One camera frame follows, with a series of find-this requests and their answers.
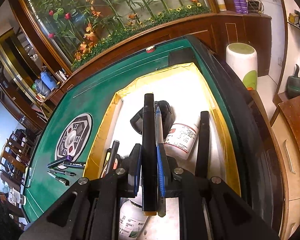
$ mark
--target white bottle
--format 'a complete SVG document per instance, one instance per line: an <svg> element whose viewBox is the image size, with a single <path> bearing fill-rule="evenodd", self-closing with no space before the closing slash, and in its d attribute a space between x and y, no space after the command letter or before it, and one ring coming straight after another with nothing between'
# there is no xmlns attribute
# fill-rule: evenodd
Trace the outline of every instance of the white bottle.
<svg viewBox="0 0 300 240"><path fill-rule="evenodd" d="M148 216L142 211L142 188L135 198L129 198L120 209L119 239L134 240L139 236Z"/></svg>
<svg viewBox="0 0 300 240"><path fill-rule="evenodd" d="M200 117L189 115L188 121L176 120L163 143L166 155L188 159L198 134Z"/></svg>

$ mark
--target tiled floor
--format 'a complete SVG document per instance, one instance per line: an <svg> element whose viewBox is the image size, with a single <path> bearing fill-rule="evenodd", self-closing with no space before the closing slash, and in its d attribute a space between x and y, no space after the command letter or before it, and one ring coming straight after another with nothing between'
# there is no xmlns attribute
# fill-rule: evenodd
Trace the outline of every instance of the tiled floor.
<svg viewBox="0 0 300 240"><path fill-rule="evenodd" d="M257 91L265 107L268 119L270 120L276 107L272 102L277 84L270 76L258 77Z"/></svg>

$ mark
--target glass panel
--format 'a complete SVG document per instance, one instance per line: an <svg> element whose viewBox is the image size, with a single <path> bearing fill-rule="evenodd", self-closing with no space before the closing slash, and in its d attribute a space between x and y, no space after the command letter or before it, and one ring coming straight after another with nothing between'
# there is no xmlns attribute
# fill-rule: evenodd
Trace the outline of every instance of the glass panel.
<svg viewBox="0 0 300 240"><path fill-rule="evenodd" d="M210 12L206 0L25 0L72 70L148 28Z"/></svg>

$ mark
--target green felt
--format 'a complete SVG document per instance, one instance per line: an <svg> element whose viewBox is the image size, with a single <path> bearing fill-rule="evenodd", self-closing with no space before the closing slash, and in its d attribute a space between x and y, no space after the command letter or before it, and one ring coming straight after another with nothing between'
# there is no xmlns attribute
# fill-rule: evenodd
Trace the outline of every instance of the green felt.
<svg viewBox="0 0 300 240"><path fill-rule="evenodd" d="M56 144L68 123L82 113L89 113L92 116L93 125L90 138L82 154L77 159L79 162L85 162L114 93L127 86L137 77L168 67L169 52L184 47L191 47L191 45L188 40L180 39L159 46L152 53L139 53L90 77L64 96L50 118L32 160L31 187L24 191L27 198L24 210L30 221L36 220L68 189L68 187L47 174L47 164L54 160ZM233 137L233 126L224 102L211 76L206 71L205 64L200 60L198 61L200 70L229 125L232 140L236 141L235 136ZM70 185L82 176L83 170L72 168L67 170L77 174L74 177L61 175L61 177L65 177L70 181Z"/></svg>

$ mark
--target blue thermos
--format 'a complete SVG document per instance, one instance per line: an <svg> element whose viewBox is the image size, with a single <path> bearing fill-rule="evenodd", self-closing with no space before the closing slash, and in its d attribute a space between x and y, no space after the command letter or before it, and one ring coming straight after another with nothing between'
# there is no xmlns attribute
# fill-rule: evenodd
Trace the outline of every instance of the blue thermos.
<svg viewBox="0 0 300 240"><path fill-rule="evenodd" d="M41 80L47 85L50 90L53 90L58 87L56 80L51 76L51 74L47 71L42 71Z"/></svg>

